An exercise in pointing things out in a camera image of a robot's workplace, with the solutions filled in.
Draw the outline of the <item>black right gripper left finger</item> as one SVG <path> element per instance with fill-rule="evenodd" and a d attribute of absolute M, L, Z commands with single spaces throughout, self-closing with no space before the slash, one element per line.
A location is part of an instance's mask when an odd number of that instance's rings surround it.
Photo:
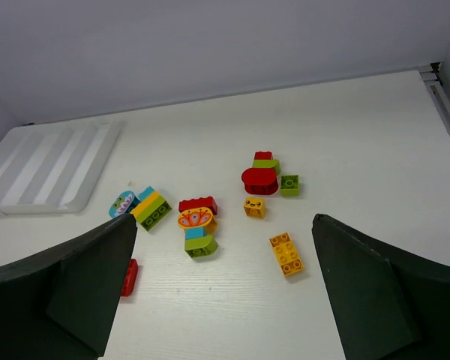
<path fill-rule="evenodd" d="M 0 266 L 0 359 L 102 357 L 136 236 L 123 214 Z"/>

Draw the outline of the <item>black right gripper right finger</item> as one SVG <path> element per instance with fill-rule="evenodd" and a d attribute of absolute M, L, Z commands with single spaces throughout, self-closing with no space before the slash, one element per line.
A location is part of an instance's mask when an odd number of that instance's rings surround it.
<path fill-rule="evenodd" d="M 326 214 L 312 235 L 347 359 L 450 359 L 450 266 Z"/>

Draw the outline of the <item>yellow lego plate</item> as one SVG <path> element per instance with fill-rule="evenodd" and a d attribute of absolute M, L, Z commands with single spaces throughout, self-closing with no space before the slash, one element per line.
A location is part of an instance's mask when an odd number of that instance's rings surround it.
<path fill-rule="evenodd" d="M 294 275 L 305 268 L 288 232 L 270 238 L 269 242 L 284 276 Z"/>

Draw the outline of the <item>blue printed round lego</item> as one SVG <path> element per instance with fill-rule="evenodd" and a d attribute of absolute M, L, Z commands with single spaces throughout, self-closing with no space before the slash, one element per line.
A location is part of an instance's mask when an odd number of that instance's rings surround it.
<path fill-rule="evenodd" d="M 130 213 L 135 207 L 140 204 L 140 199 L 131 190 L 126 190 L 121 193 L 115 202 L 109 208 L 109 216 L 117 218 L 118 216 Z"/>

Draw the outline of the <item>green long lego brick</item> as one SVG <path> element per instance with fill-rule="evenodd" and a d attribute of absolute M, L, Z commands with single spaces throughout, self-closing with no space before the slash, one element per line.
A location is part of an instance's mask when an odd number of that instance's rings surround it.
<path fill-rule="evenodd" d="M 135 219 L 139 225 L 146 231 L 149 231 L 171 210 L 170 204 L 159 195 L 159 197 L 142 214 L 135 217 Z"/>

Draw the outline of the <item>green square lego brick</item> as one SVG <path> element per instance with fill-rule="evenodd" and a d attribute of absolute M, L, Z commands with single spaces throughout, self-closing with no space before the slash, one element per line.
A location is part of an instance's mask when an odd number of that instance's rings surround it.
<path fill-rule="evenodd" d="M 298 175 L 282 175 L 280 177 L 280 195 L 282 197 L 297 197 L 300 195 Z"/>

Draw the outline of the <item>yellow face lego cube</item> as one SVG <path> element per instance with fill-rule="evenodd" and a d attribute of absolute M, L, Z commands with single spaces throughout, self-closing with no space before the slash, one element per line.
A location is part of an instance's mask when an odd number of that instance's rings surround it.
<path fill-rule="evenodd" d="M 262 198 L 247 197 L 243 208 L 248 217 L 263 219 L 266 216 L 266 202 Z"/>

